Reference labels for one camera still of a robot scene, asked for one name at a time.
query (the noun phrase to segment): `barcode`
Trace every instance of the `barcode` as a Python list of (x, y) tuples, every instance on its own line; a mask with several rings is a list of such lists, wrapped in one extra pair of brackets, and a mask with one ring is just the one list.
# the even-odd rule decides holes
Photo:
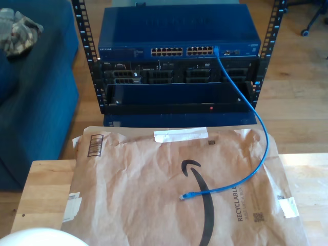
[(88, 157), (101, 155), (101, 149), (103, 147), (103, 143), (102, 143), (103, 139), (104, 139), (104, 136), (100, 135), (100, 134), (92, 135), (90, 137)]
[(264, 216), (263, 213), (254, 213), (253, 214), (254, 217), (254, 222), (260, 222), (260, 221), (264, 221)]

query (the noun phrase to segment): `blue network switch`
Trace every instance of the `blue network switch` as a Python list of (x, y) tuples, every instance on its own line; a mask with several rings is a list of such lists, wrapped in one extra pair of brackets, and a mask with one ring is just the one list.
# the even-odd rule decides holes
[(106, 8), (98, 44), (103, 62), (255, 57), (260, 38), (246, 5)]

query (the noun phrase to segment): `white sticker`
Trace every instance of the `white sticker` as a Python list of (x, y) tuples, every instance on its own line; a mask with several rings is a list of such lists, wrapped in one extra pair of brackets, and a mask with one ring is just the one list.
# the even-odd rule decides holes
[(293, 197), (287, 199), (280, 199), (278, 201), (287, 219), (299, 216), (296, 203)]
[(178, 142), (208, 138), (206, 127), (154, 132), (156, 142)]
[(78, 210), (82, 202), (82, 197), (79, 198), (80, 192), (71, 193), (68, 196), (68, 201), (66, 204), (63, 222), (73, 220), (77, 215)]

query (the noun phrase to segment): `amazon padded mailer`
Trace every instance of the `amazon padded mailer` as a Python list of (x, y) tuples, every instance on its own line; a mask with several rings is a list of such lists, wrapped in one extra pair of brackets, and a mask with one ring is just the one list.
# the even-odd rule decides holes
[(89, 245), (308, 245), (277, 148), (246, 183), (180, 200), (190, 191), (230, 185), (258, 166), (260, 130), (210, 132), (209, 138), (158, 143), (154, 136), (85, 133), (77, 144), (71, 193), (82, 202), (62, 230)]

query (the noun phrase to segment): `ethernet cable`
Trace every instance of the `ethernet cable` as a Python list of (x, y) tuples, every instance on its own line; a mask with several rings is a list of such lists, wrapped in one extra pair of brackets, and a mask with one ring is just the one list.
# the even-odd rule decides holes
[(208, 193), (212, 193), (212, 192), (221, 192), (221, 191), (225, 191), (227, 189), (230, 189), (232, 187), (238, 186), (244, 182), (246, 182), (247, 180), (251, 179), (257, 172), (258, 170), (262, 167), (265, 158), (267, 157), (266, 155), (268, 154), (268, 150), (269, 150), (269, 137), (268, 137), (268, 132), (267, 129), (265, 128), (265, 125), (261, 119), (261, 117), (258, 115), (258, 113), (256, 112), (256, 110), (253, 108), (253, 106), (250, 104), (250, 102), (245, 98), (245, 96), (240, 92), (240, 90), (238, 89), (238, 87), (235, 85), (235, 83), (232, 81), (232, 79), (230, 78), (230, 76), (228, 75), (226, 69), (223, 67), (223, 64), (220, 60), (220, 56), (219, 56), (219, 48), (217, 46), (214, 47), (214, 54), (219, 62), (219, 65), (223, 71), (223, 73), (225, 74), (226, 78), (228, 79), (228, 81), (230, 82), (230, 84), (232, 85), (232, 87), (234, 88), (234, 90), (239, 94), (239, 96), (243, 99), (243, 101), (247, 104), (247, 106), (250, 108), (250, 110), (252, 110), (254, 112), (254, 114), (256, 115), (256, 117), (258, 118), (258, 120), (260, 121), (262, 127), (263, 127), (263, 131), (265, 134), (265, 139), (266, 139), (266, 148), (265, 148), (265, 152), (264, 155), (262, 157), (262, 160), (260, 161), (259, 165), (257, 166), (257, 168), (247, 177), (245, 177), (244, 179), (242, 179), (239, 182), (233, 183), (229, 186), (224, 186), (221, 188), (217, 188), (217, 189), (212, 189), (212, 190), (207, 190), (207, 191), (198, 191), (198, 192), (188, 192), (185, 193), (183, 195), (180, 196), (180, 199), (186, 199), (186, 198), (192, 198), (194, 196), (199, 196), (199, 195), (203, 195), (203, 194), (208, 194)]

